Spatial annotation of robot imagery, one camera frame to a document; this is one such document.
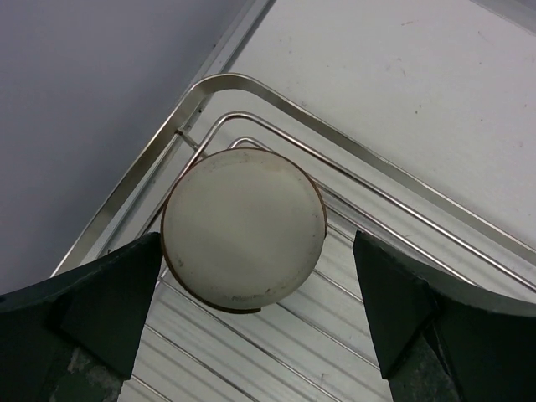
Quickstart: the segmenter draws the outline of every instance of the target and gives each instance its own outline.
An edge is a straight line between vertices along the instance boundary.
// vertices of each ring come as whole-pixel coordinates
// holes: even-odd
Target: metal rack
[[[293,146],[295,149],[299,149],[301,152],[304,152],[304,154],[314,158],[316,161],[322,163],[323,166],[328,167],[342,177],[345,177],[351,183],[361,186],[362,188],[366,188],[370,193],[374,194],[374,196],[381,198],[383,201],[396,207],[398,210],[408,214],[428,229],[431,229],[440,236],[456,244],[461,250],[464,250],[477,259],[485,262],[494,270],[497,270],[502,275],[509,278],[509,280],[517,283],[519,286],[529,289],[531,292],[536,292],[536,284],[534,284],[533,281],[523,277],[518,272],[489,255],[485,251],[479,250],[471,242],[464,240],[461,236],[457,235],[453,231],[447,229],[441,224],[436,223],[432,218],[422,214],[419,210],[409,206],[406,202],[397,198],[393,194],[388,193],[376,184],[371,183],[347,167],[344,167],[342,164],[334,161],[330,157],[327,157],[323,152],[320,152],[317,149],[309,146],[304,141],[297,139],[293,135],[283,131],[278,126],[257,116],[256,114],[245,111],[232,111],[226,113],[216,120],[216,122],[209,129],[208,133],[204,136],[203,140],[197,143],[188,133],[198,118],[198,111],[204,108],[204,105],[206,105],[206,103],[209,101],[209,97],[212,94],[227,89],[245,90],[251,94],[259,96],[262,100],[272,104],[277,109],[299,121],[304,126],[312,129],[320,136],[341,147],[344,151],[349,152],[354,157],[362,161],[365,161],[369,166],[377,169],[381,173],[393,179],[395,182],[402,184],[413,193],[431,202],[436,207],[441,208],[454,218],[459,219],[463,224],[470,226],[479,234],[485,235],[488,239],[493,240],[498,245],[503,247],[508,253],[520,257],[531,264],[536,262],[536,251],[530,246],[524,244],[520,240],[515,239],[510,234],[505,233],[472,212],[464,209],[462,206],[447,198],[447,196],[435,191],[433,188],[430,188],[417,178],[412,177],[395,165],[384,160],[382,157],[374,154],[369,149],[356,143],[351,138],[345,136],[337,129],[329,126],[327,123],[305,111],[300,106],[290,102],[270,88],[262,85],[258,81],[252,80],[249,77],[245,77],[243,75],[226,74],[212,76],[200,81],[179,101],[175,112],[170,115],[157,135],[152,139],[141,156],[132,165],[126,176],[121,180],[120,184],[114,190],[114,193],[112,193],[109,199],[105,202],[102,209],[93,218],[85,232],[80,236],[77,243],[73,246],[70,253],[65,257],[64,261],[62,261],[62,264],[58,267],[55,274],[77,266],[88,254],[91,247],[97,248],[97,251],[94,253],[94,255],[99,256],[114,246],[116,237],[123,229],[123,226],[128,220],[129,215],[136,212],[137,198],[139,198],[139,194],[142,194],[143,191],[148,188],[154,174],[167,166],[167,163],[169,163],[169,160],[173,157],[174,151],[176,151],[179,147],[182,147],[183,144],[185,144],[191,148],[193,154],[182,166],[180,173],[175,178],[175,182],[179,180],[200,158],[208,155],[207,149],[209,145],[218,136],[218,133],[227,122],[249,121],[262,128],[262,130],[268,131],[271,134],[279,137],[284,142]],[[227,148],[243,146],[270,149],[259,139],[250,136],[238,137],[234,139],[228,144]],[[322,180],[317,178],[313,178],[313,180],[321,189],[322,195],[325,199],[328,210],[328,235],[331,236],[334,241],[342,242],[344,247],[348,248],[353,241],[352,233],[354,233],[356,229],[360,229],[389,241],[402,251],[414,255],[417,258],[426,260],[432,265],[437,266],[438,269],[447,271],[462,281],[475,286],[480,286],[479,283],[471,279],[466,273],[461,272],[459,269],[454,267],[453,264],[444,261],[440,257],[434,255],[433,252],[425,250],[425,248],[423,248],[421,245],[418,245],[416,242],[408,239],[407,236],[401,234],[382,219],[373,216],[370,212],[361,208],[355,202],[335,191],[326,183],[323,183]],[[157,203],[156,208],[149,214],[148,219],[146,219],[141,225],[141,228],[137,232],[137,236],[146,233],[157,222],[158,218],[160,217],[160,213],[162,212],[163,202],[168,196],[170,190],[171,186],[167,189],[167,191],[165,191],[160,201]],[[138,195],[133,197],[133,200],[129,204],[126,204],[127,199],[133,192],[137,192],[136,194]],[[121,217],[116,219],[115,223],[111,224],[113,217],[116,216],[120,210]],[[105,240],[101,241],[97,246],[95,246],[97,240],[102,238],[103,233],[105,233],[106,230],[108,230],[108,232],[105,236]],[[315,341],[318,342],[318,345],[328,345],[326,348],[334,347],[341,353],[346,353],[351,359],[355,360],[352,360],[347,364],[347,366],[351,370],[355,369],[358,371],[358,373],[350,373],[349,370],[344,371],[345,368],[343,368],[342,365],[341,367],[334,369],[334,372],[345,373],[344,376],[349,379],[347,381],[348,387],[346,384],[339,386],[338,384],[340,383],[337,382],[335,384],[328,384],[328,381],[324,381],[324,374],[318,378],[316,375],[311,373],[311,370],[307,370],[308,372],[304,373],[304,370],[301,368],[306,368],[307,363],[296,361],[296,357],[290,357],[290,355],[287,356],[285,352],[277,350],[274,345],[268,344],[267,341],[262,338],[262,334],[260,332],[258,333],[257,329],[248,329],[254,328],[255,326],[254,324],[251,324],[251,320],[238,320],[236,317],[230,317],[205,307],[197,300],[191,298],[190,295],[184,290],[182,290],[180,285],[177,284],[177,282],[175,282],[174,279],[167,273],[168,268],[163,266],[161,278],[158,282],[159,289],[155,293],[156,296],[155,300],[153,301],[155,309],[160,308],[161,306],[159,303],[162,303],[162,305],[164,305],[167,309],[167,314],[174,314],[176,317],[178,317],[179,321],[186,322],[191,328],[195,329],[196,332],[198,330],[210,332],[207,331],[207,327],[205,327],[205,325],[210,326],[212,324],[202,324],[200,321],[198,321],[198,319],[200,319],[202,316],[207,317],[214,323],[214,325],[218,326],[212,328],[224,328],[225,333],[228,334],[227,338],[223,337],[224,340],[222,341],[222,344],[227,342],[229,337],[236,338],[237,342],[240,342],[244,345],[247,344],[249,345],[248,348],[255,350],[255,353],[259,354],[260,360],[266,362],[266,364],[274,364],[276,368],[271,368],[274,371],[270,371],[270,375],[274,378],[277,378],[277,381],[280,381],[281,389],[289,389],[288,392],[291,392],[291,394],[294,395],[293,398],[298,398],[299,400],[314,400],[312,395],[316,395],[314,397],[317,398],[317,400],[333,400],[337,402],[343,402],[345,400],[390,399],[388,387],[386,383],[383,382],[379,377],[379,367],[375,360],[372,343],[369,340],[369,336],[367,339],[366,333],[362,336],[362,343],[350,342],[352,339],[351,335],[348,339],[348,337],[344,337],[336,331],[330,329],[330,327],[332,327],[330,322],[323,322],[321,319],[317,320],[310,314],[300,311],[299,308],[296,309],[296,306],[299,306],[299,304],[294,303],[294,305],[289,305],[289,303],[286,301],[282,301],[277,303],[276,307],[274,307],[278,309],[278,312],[281,312],[281,314],[284,313],[286,317],[288,317],[288,320],[290,320],[289,322],[292,322],[292,326],[296,326],[301,329],[299,332],[301,336],[310,339],[320,339],[319,341]],[[317,284],[322,283],[323,286],[329,288],[330,291],[333,292],[330,293],[330,295],[336,295],[332,298],[344,298],[345,301],[342,302],[343,306],[346,306],[346,303],[348,303],[348,306],[359,305],[359,308],[361,309],[361,318],[364,319],[363,300],[358,292],[355,291],[358,290],[358,286],[355,286],[356,289],[354,290],[353,283],[348,285],[347,283],[343,284],[341,281],[333,279],[329,271],[324,269],[323,266],[322,269],[315,269],[312,277]],[[314,291],[317,291],[319,287],[314,288],[314,291],[310,291],[311,289],[307,288],[305,291],[302,291],[301,296],[311,300],[314,299],[316,297]],[[165,298],[169,297],[173,299],[173,302],[167,302],[164,300]],[[322,300],[332,300],[332,298],[326,297],[325,299],[319,300],[323,302]],[[183,306],[183,309],[175,307],[175,304],[179,303],[179,301],[182,303],[181,306]],[[186,313],[186,306],[193,310]],[[215,368],[210,362],[205,361],[206,359],[198,356],[196,353],[193,353],[192,349],[186,346],[186,343],[188,342],[181,344],[176,337],[173,338],[169,334],[164,333],[164,331],[158,327],[164,324],[161,322],[152,323],[152,314],[158,314],[158,312],[155,311],[156,310],[153,310],[150,313],[150,317],[148,318],[145,326],[144,338],[149,336],[151,339],[153,339],[153,342],[148,341],[149,343],[165,343],[173,350],[180,352],[184,357],[188,358],[192,364],[196,364],[205,370],[208,376],[213,376],[214,378],[218,379],[221,384],[224,384],[225,387],[228,387],[230,392],[235,392],[236,395],[238,395],[236,396],[237,400],[238,397],[244,400],[252,401],[278,400],[277,396],[267,394],[262,389],[257,389],[246,380],[242,381],[240,384],[237,384],[237,382],[233,380],[233,378],[237,376],[235,374],[236,371],[233,371],[233,368],[229,368],[229,372],[233,373],[233,375],[229,376],[229,374],[226,373],[227,369],[221,370]],[[258,320],[266,321],[266,319],[262,317],[262,313],[259,315]],[[285,320],[281,319],[281,326],[285,325],[283,321]],[[340,321],[345,323],[348,320],[345,317],[342,317],[340,318]],[[368,331],[366,322],[361,322],[361,325],[364,332]],[[278,327],[276,330],[281,332],[279,324],[277,324],[276,327]],[[368,350],[367,353],[362,350],[362,344],[365,345],[364,348]],[[334,363],[329,360],[329,357],[322,354],[322,352],[318,352],[318,349],[312,350],[310,353],[311,361],[315,358],[320,358],[323,359],[323,361],[326,361],[327,364],[331,364],[332,366],[334,365]],[[372,385],[368,386],[367,384],[361,384],[358,380],[360,374],[367,378],[366,381],[364,381],[365,383],[371,383]],[[296,381],[293,382],[294,380],[292,380],[289,383],[284,379],[285,376],[291,376],[293,379],[296,379]],[[177,399],[173,399],[173,395],[167,394],[164,389],[151,384],[150,380],[143,378],[142,375],[138,373],[132,376],[132,380],[133,383],[140,387],[137,390],[135,389],[135,393],[137,393],[138,396],[142,394],[143,398],[147,398],[149,400],[152,400],[151,398],[153,397],[156,398],[155,400],[165,401],[183,400],[182,397],[188,397],[192,400],[206,400],[204,397],[199,396],[198,394],[190,394],[188,396],[188,389],[185,387],[181,388],[180,385],[177,385],[177,388],[181,389],[183,394],[179,395]],[[134,385],[127,384],[125,387],[134,387]],[[360,396],[361,394],[359,392],[356,394],[350,394],[348,390],[353,389],[353,387],[355,389],[362,389],[364,392],[362,395],[368,395],[368,397]],[[139,394],[140,389],[146,391],[148,394],[143,392]],[[235,399],[234,396],[222,396],[222,398],[228,400]]]

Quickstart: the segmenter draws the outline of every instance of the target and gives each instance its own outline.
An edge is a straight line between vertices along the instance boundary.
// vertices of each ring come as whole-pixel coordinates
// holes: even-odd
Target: brown rim
[[[207,159],[210,159],[211,157],[215,156],[215,155],[218,155],[222,152],[231,152],[231,151],[235,151],[235,150],[240,150],[240,149],[248,149],[248,150],[251,150],[251,151],[259,151],[259,152],[267,152],[267,153],[271,153],[272,155],[276,155],[277,157],[280,157],[281,159],[284,159],[285,161],[289,162],[292,166],[294,166],[295,168],[297,168],[306,178],[307,180],[309,181],[309,183],[312,185],[313,189],[315,190],[315,193],[317,193],[317,196],[318,196],[318,200],[320,201],[320,205],[322,206],[322,212],[324,214],[324,238],[326,238],[327,236],[327,211],[326,211],[326,204],[324,203],[324,200],[322,199],[322,195],[320,194],[320,190],[318,189],[317,185],[312,181],[311,177],[301,168],[299,167],[298,165],[296,165],[293,161],[291,161],[290,159],[288,159],[287,157],[283,157],[282,155],[280,155],[279,153],[276,153],[276,152],[273,152],[273,151],[267,151],[265,149],[260,149],[260,148],[255,148],[255,147],[242,147],[242,148],[233,148],[233,149],[224,149],[222,151],[218,151],[218,152],[215,152],[211,155],[208,155],[206,158],[200,160],[200,161],[197,161],[193,166],[190,167],[189,170],[187,170],[184,175],[173,185],[173,188],[172,190],[169,192],[169,195],[167,196],[166,198],[166,201],[164,202],[164,205],[163,205],[163,209],[162,209],[162,218],[160,219],[160,244],[161,244],[161,247],[162,247],[162,253],[163,253],[163,256],[164,256],[164,260],[166,261],[166,264],[167,264],[167,267],[169,268],[169,270],[171,271],[173,277],[175,278],[175,280],[180,284],[180,286],[182,286],[184,288],[185,291],[187,291],[190,295],[192,295],[195,299],[199,300],[200,302],[202,302],[203,304],[206,304],[207,306],[209,307],[212,307],[213,309],[215,310],[219,310],[221,312],[228,312],[228,313],[231,313],[231,314],[252,314],[252,313],[255,313],[255,312],[259,312],[260,311],[260,308],[251,308],[251,309],[245,309],[245,310],[242,310],[242,309],[236,309],[236,308],[228,308],[228,307],[222,307],[222,306],[219,306],[217,304],[214,304],[210,301],[207,301],[205,299],[203,299],[201,296],[197,295],[194,291],[192,291],[188,286],[186,286],[186,284],[183,282],[183,280],[180,278],[180,276],[178,275],[178,273],[176,272],[175,268],[173,267],[170,259],[169,259],[169,256],[168,256],[168,251],[166,249],[166,243],[165,243],[165,240],[164,240],[164,217],[166,216],[166,211],[168,210],[168,203],[169,203],[169,199],[171,198],[171,196],[173,195],[174,191],[175,191],[175,188],[178,186],[178,184],[188,175],[188,173],[195,167],[198,165],[198,163],[201,163],[201,162],[204,162],[206,161]]]

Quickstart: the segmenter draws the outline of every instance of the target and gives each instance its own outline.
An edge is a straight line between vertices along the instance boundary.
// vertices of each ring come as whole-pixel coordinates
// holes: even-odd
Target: gray wall
[[[50,275],[244,3],[0,2],[0,294]]]

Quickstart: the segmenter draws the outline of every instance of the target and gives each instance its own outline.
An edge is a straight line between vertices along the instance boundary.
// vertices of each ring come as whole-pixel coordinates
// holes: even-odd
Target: wire rack
[[[439,207],[450,219],[454,217],[461,221],[464,227],[489,240],[492,246],[483,242],[484,250],[476,247],[455,230],[410,206],[401,197],[387,192],[255,113],[225,113],[215,120],[201,141],[196,142],[189,133],[198,119],[198,112],[207,105],[210,95],[225,89],[245,90],[259,96],[349,152],[352,157],[365,161],[413,194]],[[321,259],[306,283],[293,295],[274,306],[263,308],[260,313],[235,316],[215,311],[193,299],[163,265],[134,375],[123,387],[121,400],[391,400],[389,386],[379,373],[353,266],[350,248],[357,229],[387,240],[405,253],[425,260],[462,281],[491,288],[490,284],[495,283],[498,285],[494,290],[533,300],[531,297],[536,292],[536,285],[532,267],[536,257],[530,246],[419,182],[273,90],[241,75],[209,77],[181,99],[175,112],[55,273],[121,245],[118,240],[120,234],[126,232],[131,217],[140,213],[140,204],[151,192],[158,174],[165,168],[172,167],[173,170],[177,166],[170,161],[178,149],[181,152],[187,150],[188,157],[181,159],[180,171],[169,183],[172,185],[198,160],[212,153],[209,149],[216,144],[218,137],[222,137],[222,141],[217,143],[213,152],[222,147],[258,147],[279,152],[279,149],[267,146],[258,136],[238,136],[229,140],[219,134],[231,121],[253,123],[265,134],[270,133],[284,142],[294,155],[298,151],[309,158],[309,162],[300,159],[302,166],[309,166],[308,163],[314,161],[321,170],[344,178],[401,211],[426,228],[430,236],[432,233],[439,236],[441,245],[448,242],[456,246],[455,253],[464,252],[478,260],[485,275],[468,269],[457,258],[449,259],[448,255],[444,258],[445,255],[413,241],[389,224],[387,219],[371,214],[361,204],[357,205],[346,194],[334,189],[328,180],[312,176],[327,206],[328,236]],[[157,227],[163,202],[172,185],[165,187],[148,213],[137,221],[136,237]],[[501,252],[494,255],[493,251],[497,249]],[[513,267],[512,261],[521,262]]]

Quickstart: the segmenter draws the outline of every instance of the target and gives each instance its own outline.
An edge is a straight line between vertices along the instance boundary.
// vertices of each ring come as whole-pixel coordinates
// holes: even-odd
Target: round object
[[[327,233],[312,180],[254,148],[222,151],[177,182],[163,210],[166,262],[183,287],[227,312],[251,312],[297,289]]]

